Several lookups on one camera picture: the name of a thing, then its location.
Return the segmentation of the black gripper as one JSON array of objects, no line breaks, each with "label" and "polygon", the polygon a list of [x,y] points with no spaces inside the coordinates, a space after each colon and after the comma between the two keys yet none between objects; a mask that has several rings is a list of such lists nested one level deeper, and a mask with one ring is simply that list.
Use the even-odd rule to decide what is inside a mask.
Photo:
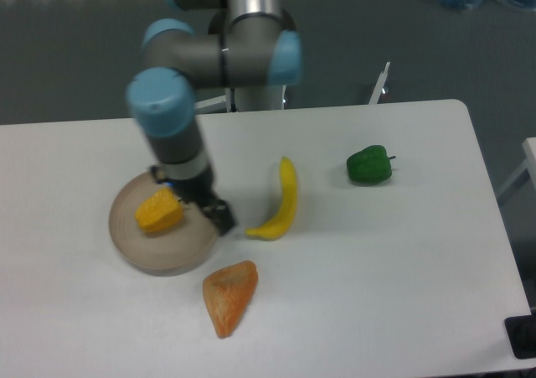
[{"label": "black gripper", "polygon": [[219,234],[228,234],[236,226],[233,211],[213,191],[214,172],[211,166],[189,179],[168,177],[161,166],[152,165],[149,173],[156,184],[170,188],[182,201],[195,203]]}]

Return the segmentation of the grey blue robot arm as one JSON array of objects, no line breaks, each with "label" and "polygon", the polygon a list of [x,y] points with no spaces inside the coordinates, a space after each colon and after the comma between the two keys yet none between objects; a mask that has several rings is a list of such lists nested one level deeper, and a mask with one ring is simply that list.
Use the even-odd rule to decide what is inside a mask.
[{"label": "grey blue robot arm", "polygon": [[205,35],[165,18],[143,36],[143,69],[126,88],[126,104],[157,159],[156,182],[195,204],[220,235],[235,227],[229,204],[213,189],[214,173],[196,120],[199,89],[296,84],[302,42],[280,0],[168,0],[182,10],[213,9]]}]

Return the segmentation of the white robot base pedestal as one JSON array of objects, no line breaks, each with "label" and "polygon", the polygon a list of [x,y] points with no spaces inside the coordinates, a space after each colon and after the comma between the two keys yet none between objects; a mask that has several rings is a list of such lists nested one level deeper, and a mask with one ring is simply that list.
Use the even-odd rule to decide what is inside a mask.
[{"label": "white robot base pedestal", "polygon": [[226,88],[228,112],[282,110],[285,106],[286,85]]}]

